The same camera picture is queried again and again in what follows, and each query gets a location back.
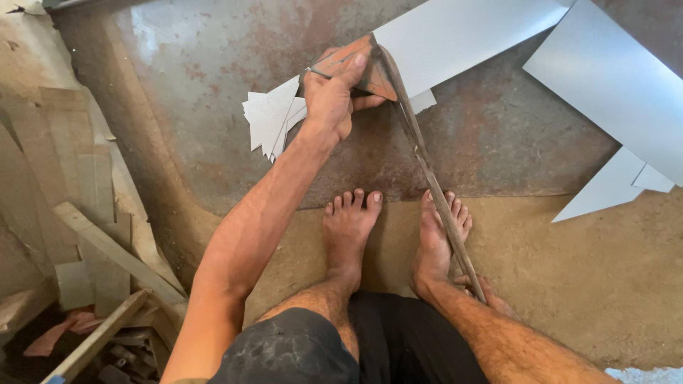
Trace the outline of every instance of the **hand tool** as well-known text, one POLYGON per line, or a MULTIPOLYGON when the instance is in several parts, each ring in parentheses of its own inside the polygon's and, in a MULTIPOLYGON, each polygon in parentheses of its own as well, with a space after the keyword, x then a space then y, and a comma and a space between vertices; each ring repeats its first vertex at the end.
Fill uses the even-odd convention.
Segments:
POLYGON ((448 202, 446 197, 443 195, 441 187, 438 185, 436 176, 430 167, 431 161, 429 160, 429 152, 427 151, 427 146, 425 145, 424 139, 422 138, 422 133, 420 132, 420 127, 417 124, 417 119, 415 118, 415 113, 413 112, 413 107, 410 105, 410 98, 406 93, 406 88, 403 85, 403 80, 401 79, 401 74, 394 62, 391 54, 381 45, 377 44, 372 33, 368 36, 363 36, 348 46, 342 47, 340 50, 330 54, 328 57, 321 59, 318 63, 311 66, 317 68, 313 70, 314 72, 321 74, 325 77, 332 77, 336 68, 338 68, 341 63, 346 59, 351 58, 356 52, 370 50, 370 56, 368 57, 368 64, 363 74, 363 79, 356 88, 365 90, 374 94, 395 94, 396 99, 393 103, 393 108, 397 115, 400 117, 401 125, 408 137, 410 142, 411 150, 413 156, 417 159, 417 162, 422 168, 422 172, 427 178, 427 183, 429 184, 430 192, 436 205, 436 210, 438 215, 441 217, 443 226, 446 229, 446 235, 448 236, 451 248, 454 251, 454 256, 460 265, 460 269, 463 273, 466 273, 474 289, 473 294, 479 301, 486 304, 486 298, 484 297, 484 292, 477 279, 477 274, 474 270, 474 266, 467 255, 467 250, 462 243, 460 234, 456 227, 456 221, 451 214, 451 210, 448 207, 448 202), (373 81, 369 81, 371 76, 375 76, 373 81), (371 83, 374 86, 368 87, 367 84, 371 83))

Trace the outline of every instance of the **white scrap pile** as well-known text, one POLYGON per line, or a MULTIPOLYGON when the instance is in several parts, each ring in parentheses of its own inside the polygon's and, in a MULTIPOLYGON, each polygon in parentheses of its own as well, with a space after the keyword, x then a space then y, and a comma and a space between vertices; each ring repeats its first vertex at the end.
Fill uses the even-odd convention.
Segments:
POLYGON ((287 132, 306 117, 306 102, 295 97, 299 76, 267 94, 249 92, 242 103, 251 129, 251 150, 261 147, 271 163, 285 150, 287 132))
MULTIPOLYGON (((683 80, 590 0, 429 0, 374 35, 417 113, 436 104, 431 87, 557 23, 523 68, 624 147, 554 221, 683 185, 683 80)), ((297 89, 295 77, 243 103, 251 149, 271 161, 305 117, 297 89)))

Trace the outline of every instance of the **dirt floor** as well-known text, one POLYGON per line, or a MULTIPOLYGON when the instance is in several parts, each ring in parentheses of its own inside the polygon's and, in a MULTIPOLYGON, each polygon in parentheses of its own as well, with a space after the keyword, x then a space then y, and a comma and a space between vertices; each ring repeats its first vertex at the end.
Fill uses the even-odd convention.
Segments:
MULTIPOLYGON (((55 15, 55 22, 79 80, 118 136, 165 255, 189 287, 221 218, 183 185, 117 27, 98 8, 83 12, 55 15)), ((528 325, 602 368, 683 366, 683 189, 645 192, 633 203, 550 224, 570 199, 465 200, 475 221, 467 242, 475 268, 528 325)), ((364 289, 411 294, 418 215, 417 202, 384 207, 368 242, 364 289)), ((294 216, 248 300, 247 322, 322 276, 321 221, 321 210, 294 216)))

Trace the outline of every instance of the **bare foot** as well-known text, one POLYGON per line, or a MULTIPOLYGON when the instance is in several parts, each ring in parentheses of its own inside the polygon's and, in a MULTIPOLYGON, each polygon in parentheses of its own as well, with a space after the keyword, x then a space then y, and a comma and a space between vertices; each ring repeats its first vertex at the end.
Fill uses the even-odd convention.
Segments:
POLYGON ((370 230, 382 210, 382 193, 373 191, 367 197, 367 208, 363 208, 365 191, 344 192, 333 203, 325 207, 322 220, 322 237, 327 248, 327 279, 341 279, 352 289, 361 285, 363 252, 370 230))
MULTIPOLYGON (((446 202, 451 207, 451 214, 456 220, 460 238, 464 242, 472 228, 472 215, 456 194, 447 191, 446 202)), ((448 269, 451 265, 451 248, 448 244, 446 229, 436 211, 436 205, 429 190, 422 196, 422 215, 420 217, 420 246, 413 262, 413 292, 420 297, 425 282, 447 281, 448 269)))

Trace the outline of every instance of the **hand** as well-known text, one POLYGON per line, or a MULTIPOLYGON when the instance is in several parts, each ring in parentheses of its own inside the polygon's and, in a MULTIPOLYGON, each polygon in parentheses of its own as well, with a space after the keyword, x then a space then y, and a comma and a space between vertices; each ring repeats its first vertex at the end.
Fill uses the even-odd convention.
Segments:
MULTIPOLYGON (((336 50, 328 49, 320 59, 336 50)), ((361 80, 366 64, 367 54, 357 53, 339 67, 332 79, 313 72, 304 76, 307 119, 314 122, 308 126, 309 129, 317 130, 317 133, 333 133, 335 143, 338 143, 351 133, 353 111, 377 107, 385 101, 377 95, 351 99, 350 90, 361 80)))
MULTIPOLYGON (((488 282, 488 279, 484 276, 477 275, 477 280, 479 280, 479 285, 482 287, 484 292, 484 297, 486 298, 486 303, 489 307, 497 311, 498 313, 509 316, 513 320, 521 322, 517 313, 507 304, 503 299, 498 297, 495 290, 488 282)), ((471 281, 468 275, 460 275, 453 279, 453 284, 457 286, 465 286, 465 290, 472 296, 473 289, 471 286, 471 281)))

